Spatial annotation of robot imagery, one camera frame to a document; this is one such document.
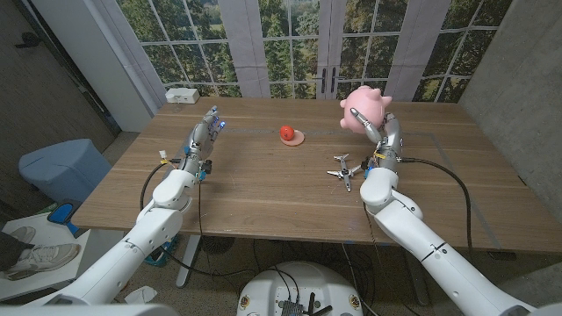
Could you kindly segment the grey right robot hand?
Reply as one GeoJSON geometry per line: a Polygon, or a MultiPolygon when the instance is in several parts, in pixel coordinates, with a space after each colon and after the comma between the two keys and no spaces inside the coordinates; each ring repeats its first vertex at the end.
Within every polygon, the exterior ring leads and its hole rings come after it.
{"type": "Polygon", "coordinates": [[[386,112],[381,126],[376,127],[357,109],[351,108],[349,111],[361,124],[368,139],[376,145],[373,154],[361,163],[361,168],[365,173],[374,168],[386,168],[395,172],[402,148],[400,123],[396,117],[386,112]]]}

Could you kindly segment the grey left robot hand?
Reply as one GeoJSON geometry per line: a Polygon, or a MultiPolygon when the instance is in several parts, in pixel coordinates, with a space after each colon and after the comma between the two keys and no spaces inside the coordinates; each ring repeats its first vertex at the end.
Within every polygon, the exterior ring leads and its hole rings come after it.
{"type": "Polygon", "coordinates": [[[213,106],[191,130],[186,146],[185,158],[180,169],[200,178],[204,163],[213,151],[213,144],[226,122],[220,120],[218,107],[213,106]]]}

